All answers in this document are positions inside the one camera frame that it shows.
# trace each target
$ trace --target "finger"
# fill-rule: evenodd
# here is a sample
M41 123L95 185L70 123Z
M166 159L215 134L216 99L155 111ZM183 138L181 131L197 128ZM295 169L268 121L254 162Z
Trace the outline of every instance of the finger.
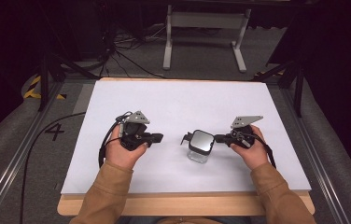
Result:
M119 127L120 127L120 125L117 125L117 126L115 126L114 130L112 130L111 137L109 138L110 140L119 137Z
M231 149L233 149L233 151L235 151L236 153L242 155L245 152L245 148L239 147L236 144L232 143L231 144Z
M134 151L138 152L140 155L143 155L147 151L147 148L148 148L148 143L143 143Z
M260 131L260 128L257 127L257 126L254 126L252 124L250 124L250 126L251 126L251 129L252 129L252 133L256 134L258 137L260 137L262 140L264 140L262 132Z

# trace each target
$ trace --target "equipment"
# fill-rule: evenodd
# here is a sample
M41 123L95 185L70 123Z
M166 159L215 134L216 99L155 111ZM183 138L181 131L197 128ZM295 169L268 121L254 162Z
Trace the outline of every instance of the equipment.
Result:
M275 168L272 149L259 136L252 132L251 126L249 125L260 119L263 119L263 116L236 117L231 125L231 133L216 134L214 138L216 139L216 142L225 143L228 147L234 143L239 147L247 149L254 145L255 140L258 140L263 144L263 147L269 156L269 160L271 161L272 166Z
M126 112L125 114L118 116L116 122L106 134L102 146L100 147L99 166L101 167L104 163L105 147L111 141L120 140L120 144L129 151L135 150L143 143L147 143L148 147L150 147L152 143L160 143L163 139L163 134L145 133L145 130L147 129L145 124L149 124L149 120L141 111L134 113ZM117 125L120 125L118 138L108 141L109 135Z
M190 141L188 158L199 163L206 163L213 148L214 136L211 133L195 130L193 133L184 135L181 145L184 140Z

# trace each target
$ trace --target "sleeve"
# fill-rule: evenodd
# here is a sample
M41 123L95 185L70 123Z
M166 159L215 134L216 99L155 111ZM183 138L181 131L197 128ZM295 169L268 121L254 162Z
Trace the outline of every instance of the sleeve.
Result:
M255 168L251 177L266 210L268 224L316 223L301 198L288 188L287 181L270 163Z
M70 224L115 223L126 203L133 171L105 161Z

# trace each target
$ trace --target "metal frame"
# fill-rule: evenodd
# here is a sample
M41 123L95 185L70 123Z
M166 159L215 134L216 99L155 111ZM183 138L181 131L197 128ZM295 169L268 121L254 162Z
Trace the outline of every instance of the metal frame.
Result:
M344 212L341 202L339 201L338 195L335 192L335 189L333 188L330 177L328 176L324 168L324 165L317 154L315 145L313 144L309 136L309 133L306 130L303 120L295 113L293 109L293 106L292 106L293 99L289 90L282 89L281 92L283 94L283 97L285 98L287 107L290 113L292 114L294 122L296 123L298 130L301 133L303 142L307 148L307 151L306 151L307 157L309 159L309 162L312 165L313 171L316 174L316 178L327 200L328 206L330 207L330 211L332 212L335 222L337 224L350 223L346 213Z
M13 156L6 170L2 174L0 179L0 205L1 205L1 202L4 200L5 196L7 195L7 191L12 185L13 180L18 174L18 171L21 169L21 166L23 165L26 159L26 156L32 144L32 141L34 140L34 138L39 132L38 128L42 123L44 117L48 113L50 105L53 103L53 101L56 99L56 96L59 94L62 86L63 86L63 83L61 82L55 82L53 84L53 87L49 93L49 100L47 101L46 106L42 109L41 112L38 112L36 114L30 128L27 131L27 134L24 136L23 140L21 141L21 145L17 149L15 155Z
M250 13L251 9L247 9L244 14L173 12L172 6L169 5L167 7L167 39L164 49L163 69L169 70L171 66L173 47L172 27L204 27L240 30L237 40L232 41L232 48L239 71L241 73L246 72L246 64L240 51L240 46L246 32Z

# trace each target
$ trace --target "aluminum rail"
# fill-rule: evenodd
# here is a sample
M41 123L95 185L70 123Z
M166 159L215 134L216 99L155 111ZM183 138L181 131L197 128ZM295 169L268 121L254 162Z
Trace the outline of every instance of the aluminum rail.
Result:
M327 200L327 203L330 207L330 211L336 221L337 224L348 224L350 223L344 209L339 201L338 195L333 188L332 182L330 181L330 177L328 176L324 165L319 158L315 145L313 144L309 133L306 130L306 127L301 118L298 118L295 110L293 109L293 99L289 90L282 89L281 90L283 97L285 98L288 109L290 110L292 117L294 118L295 123L298 126L298 129L301 133L303 142L306 145L307 157L309 162L311 163L313 170L316 174L318 184L321 187L322 192Z
M15 179L18 171L21 169L23 162L26 159L28 154L29 148L35 139L36 135L38 134L39 126L41 125L44 117L49 111L49 108L53 101L56 99L57 94L60 92L63 83L61 82L54 82L53 86L49 93L49 101L47 106L35 115L35 118L30 125L30 128L27 131L27 134L24 136L21 144L16 151L15 155L13 156L11 162L7 166L6 170L4 171L3 175L0 178L0 205L1 202L4 200L5 196L7 195L7 191L9 190L13 180Z

